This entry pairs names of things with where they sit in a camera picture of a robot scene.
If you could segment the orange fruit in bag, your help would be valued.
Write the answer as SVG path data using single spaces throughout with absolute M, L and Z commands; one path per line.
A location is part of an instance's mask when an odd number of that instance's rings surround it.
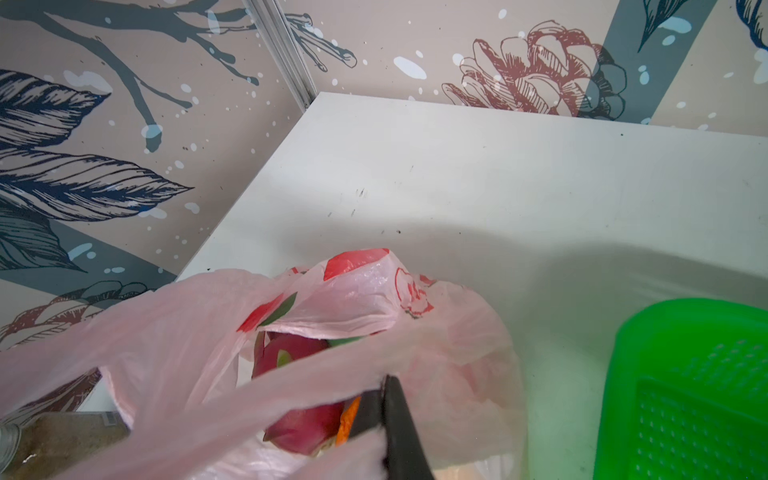
M 344 410 L 340 417 L 340 425 L 335 437 L 335 445 L 341 446 L 348 441 L 351 430 L 354 425 L 362 396 L 359 395 L 345 403 Z

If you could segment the green plastic basket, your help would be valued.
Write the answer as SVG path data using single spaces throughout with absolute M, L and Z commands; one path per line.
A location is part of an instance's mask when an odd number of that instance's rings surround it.
M 626 321 L 607 371 L 593 476 L 766 478 L 766 311 L 677 299 Z

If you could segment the metal can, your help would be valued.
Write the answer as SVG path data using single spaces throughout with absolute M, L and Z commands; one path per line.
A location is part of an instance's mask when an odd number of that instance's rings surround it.
M 17 463 L 21 453 L 23 429 L 14 423 L 1 425 L 0 472 L 5 474 Z

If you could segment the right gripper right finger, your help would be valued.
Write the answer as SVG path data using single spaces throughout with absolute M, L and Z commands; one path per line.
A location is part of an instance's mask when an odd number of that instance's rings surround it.
M 388 479 L 434 480 L 402 384 L 396 376 L 387 376 L 384 380 L 382 424 L 386 432 L 384 465 Z

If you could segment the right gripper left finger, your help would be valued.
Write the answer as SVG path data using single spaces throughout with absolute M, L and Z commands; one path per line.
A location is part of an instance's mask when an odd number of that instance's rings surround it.
M 381 389 L 368 390 L 360 395 L 360 402 L 352 422 L 348 439 L 351 440 L 382 423 L 383 393 Z

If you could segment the pink plastic bag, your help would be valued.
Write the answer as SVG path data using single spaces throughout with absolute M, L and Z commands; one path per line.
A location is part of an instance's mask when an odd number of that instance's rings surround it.
M 258 379 L 256 337 L 330 348 Z M 223 269 L 118 303 L 1 355 L 11 414 L 91 369 L 132 437 L 68 479 L 387 479 L 383 424 L 307 457 L 263 441 L 286 381 L 342 401 L 396 376 L 432 473 L 517 479 L 527 431 L 519 361 L 499 315 L 475 291 L 410 272 L 390 251 L 346 252 L 276 277 Z

